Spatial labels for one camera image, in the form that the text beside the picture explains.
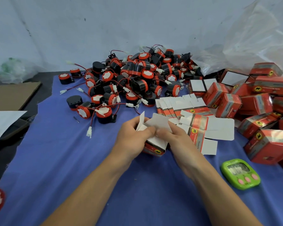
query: hand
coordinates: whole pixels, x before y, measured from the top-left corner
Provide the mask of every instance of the hand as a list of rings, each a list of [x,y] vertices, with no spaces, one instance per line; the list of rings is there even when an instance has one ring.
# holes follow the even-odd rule
[[[113,157],[119,159],[127,168],[131,161],[142,152],[146,140],[154,136],[156,132],[155,127],[148,127],[143,131],[136,131],[135,129],[138,123],[139,116],[123,123],[110,153]]]
[[[189,178],[193,179],[193,169],[208,163],[208,161],[183,129],[170,121],[169,126],[173,134],[168,132],[167,129],[158,129],[156,135],[170,144],[178,166]]]

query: green timer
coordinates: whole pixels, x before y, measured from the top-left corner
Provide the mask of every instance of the green timer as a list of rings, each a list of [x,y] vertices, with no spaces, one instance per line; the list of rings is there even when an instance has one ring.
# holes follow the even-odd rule
[[[221,172],[235,188],[240,190],[257,186],[261,182],[257,172],[241,159],[232,159],[222,163]]]

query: blue fabric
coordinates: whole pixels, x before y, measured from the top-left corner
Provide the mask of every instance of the blue fabric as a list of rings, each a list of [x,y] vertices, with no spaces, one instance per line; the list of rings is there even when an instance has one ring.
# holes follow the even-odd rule
[[[89,139],[90,120],[80,118],[66,103],[71,95],[87,97],[76,89],[59,94],[68,87],[54,78],[53,95],[39,104],[38,115],[0,181],[7,195],[0,226],[41,224],[107,156],[121,124],[137,115],[121,106],[117,122],[102,125],[95,121]],[[143,110],[148,117],[156,112],[142,106],[139,111]],[[247,161],[262,182],[234,191],[264,225],[283,225],[283,169],[251,163],[242,148],[246,141],[235,133],[234,141],[219,141],[217,155],[206,158],[219,174],[224,161]],[[161,158],[140,154],[132,162],[117,182],[98,225],[210,225],[210,221],[195,186],[168,151]]]

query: white wall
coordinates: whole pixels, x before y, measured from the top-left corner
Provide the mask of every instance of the white wall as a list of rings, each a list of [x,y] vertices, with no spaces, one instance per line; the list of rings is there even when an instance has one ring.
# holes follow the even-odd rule
[[[253,1],[0,0],[0,64],[19,57],[48,71],[65,71],[72,68],[66,60],[91,67],[111,49],[134,52],[157,43],[193,52],[223,44]],[[278,8],[283,25],[283,0],[261,1]]]

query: plastic bag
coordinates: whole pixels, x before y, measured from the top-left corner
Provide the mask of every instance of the plastic bag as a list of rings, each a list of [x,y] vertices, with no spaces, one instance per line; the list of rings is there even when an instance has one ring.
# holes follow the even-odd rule
[[[224,68],[249,73],[255,63],[274,62],[283,70],[283,32],[275,16],[256,0],[227,32],[225,44],[193,55],[203,75]]]
[[[2,83],[22,83],[34,77],[38,73],[38,67],[22,59],[9,58],[1,64],[0,81]]]

